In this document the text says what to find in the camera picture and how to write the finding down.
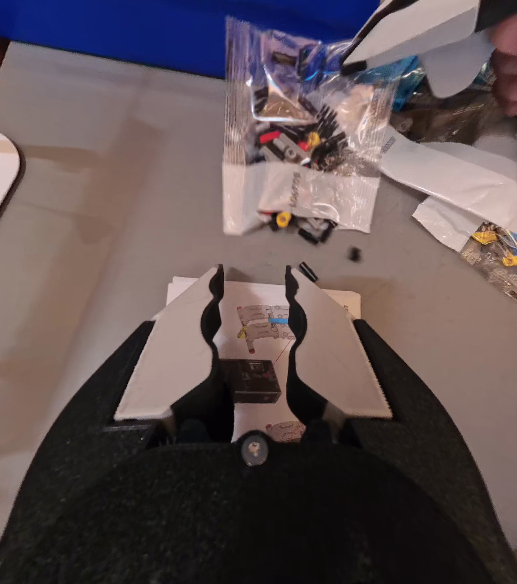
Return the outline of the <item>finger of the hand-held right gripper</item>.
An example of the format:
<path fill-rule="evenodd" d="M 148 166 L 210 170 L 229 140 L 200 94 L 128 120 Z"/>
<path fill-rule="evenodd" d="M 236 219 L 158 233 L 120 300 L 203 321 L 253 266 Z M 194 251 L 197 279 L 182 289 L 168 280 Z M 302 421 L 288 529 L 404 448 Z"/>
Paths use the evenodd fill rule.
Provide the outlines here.
<path fill-rule="evenodd" d="M 363 40 L 373 28 L 386 16 L 412 5 L 412 1 L 385 1 L 371 15 L 364 26 L 358 31 L 354 40 Z"/>
<path fill-rule="evenodd" d="M 475 77 L 482 68 L 476 32 L 480 1 L 413 1 L 382 19 L 363 40 L 352 40 L 341 72 L 372 69 L 417 56 L 427 73 Z"/>

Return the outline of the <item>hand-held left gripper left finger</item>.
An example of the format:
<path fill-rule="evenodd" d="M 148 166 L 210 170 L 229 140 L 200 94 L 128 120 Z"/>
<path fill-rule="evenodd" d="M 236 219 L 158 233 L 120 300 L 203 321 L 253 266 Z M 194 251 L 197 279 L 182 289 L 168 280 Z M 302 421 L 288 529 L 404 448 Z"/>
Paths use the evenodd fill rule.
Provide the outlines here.
<path fill-rule="evenodd" d="M 174 278 L 166 305 L 154 316 L 114 413 L 114 421 L 161 420 L 179 426 L 199 419 L 208 431 L 225 405 L 214 338 L 221 326 L 222 265 L 197 279 Z"/>

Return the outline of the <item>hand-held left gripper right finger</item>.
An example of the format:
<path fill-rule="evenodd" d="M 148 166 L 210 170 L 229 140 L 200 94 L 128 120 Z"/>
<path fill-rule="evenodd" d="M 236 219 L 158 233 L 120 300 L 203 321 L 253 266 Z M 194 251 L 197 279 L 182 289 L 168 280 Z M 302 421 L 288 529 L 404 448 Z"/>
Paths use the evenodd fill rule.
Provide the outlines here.
<path fill-rule="evenodd" d="M 324 290 L 287 266 L 288 324 L 295 337 L 288 361 L 286 401 L 298 420 L 392 419 L 355 327 L 361 299 Z"/>

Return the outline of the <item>white instruction booklet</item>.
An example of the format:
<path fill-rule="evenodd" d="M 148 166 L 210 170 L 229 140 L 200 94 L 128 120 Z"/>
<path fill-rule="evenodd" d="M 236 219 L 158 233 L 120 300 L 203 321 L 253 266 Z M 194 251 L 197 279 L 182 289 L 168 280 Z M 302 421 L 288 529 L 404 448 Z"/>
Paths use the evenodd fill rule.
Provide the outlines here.
<path fill-rule="evenodd" d="M 258 430 L 275 442 L 299 442 L 305 425 L 286 402 L 295 337 L 284 286 L 226 281 L 219 306 L 214 344 L 234 403 L 233 441 Z"/>

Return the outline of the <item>small clear parts bag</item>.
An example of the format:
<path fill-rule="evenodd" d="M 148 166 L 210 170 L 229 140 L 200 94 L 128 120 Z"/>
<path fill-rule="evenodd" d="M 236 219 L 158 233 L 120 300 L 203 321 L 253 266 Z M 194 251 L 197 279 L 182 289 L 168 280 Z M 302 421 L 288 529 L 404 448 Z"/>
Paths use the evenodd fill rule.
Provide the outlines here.
<path fill-rule="evenodd" d="M 349 42 L 324 43 L 226 18 L 223 230 L 289 217 L 369 232 L 396 61 L 344 74 Z"/>

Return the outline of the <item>blue plastic bin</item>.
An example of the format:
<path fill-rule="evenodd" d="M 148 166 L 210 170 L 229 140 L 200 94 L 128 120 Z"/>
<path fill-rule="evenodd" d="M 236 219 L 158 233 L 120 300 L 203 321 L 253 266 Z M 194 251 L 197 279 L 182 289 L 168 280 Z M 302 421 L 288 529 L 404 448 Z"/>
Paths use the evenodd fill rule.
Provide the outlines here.
<path fill-rule="evenodd" d="M 348 40 L 379 1 L 0 1 L 0 37 L 222 78 L 225 19 Z"/>

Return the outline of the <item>grey desk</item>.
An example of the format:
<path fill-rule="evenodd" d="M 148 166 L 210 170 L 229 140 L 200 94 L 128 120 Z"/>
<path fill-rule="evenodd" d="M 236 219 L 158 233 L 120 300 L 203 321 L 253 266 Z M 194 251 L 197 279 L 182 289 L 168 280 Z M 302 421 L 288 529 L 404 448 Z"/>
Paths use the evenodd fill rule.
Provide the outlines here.
<path fill-rule="evenodd" d="M 174 276 L 284 282 L 305 261 L 447 408 L 517 548 L 517 303 L 412 218 L 383 180 L 371 233 L 222 231 L 225 83 L 13 43 L 0 132 L 25 170 L 0 219 L 0 536 L 29 463 L 84 381 Z M 350 246 L 362 260 L 347 258 Z"/>

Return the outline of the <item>clear bag of grey parts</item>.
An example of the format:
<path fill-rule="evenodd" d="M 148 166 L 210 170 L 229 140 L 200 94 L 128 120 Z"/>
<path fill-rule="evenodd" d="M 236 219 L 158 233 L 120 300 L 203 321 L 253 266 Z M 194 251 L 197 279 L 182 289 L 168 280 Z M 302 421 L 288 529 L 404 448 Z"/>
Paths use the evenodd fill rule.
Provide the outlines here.
<path fill-rule="evenodd" d="M 414 217 L 446 242 L 482 223 L 517 233 L 517 119 L 501 112 L 493 81 L 487 62 L 439 98 L 413 57 L 397 89 L 380 169 L 427 196 Z"/>

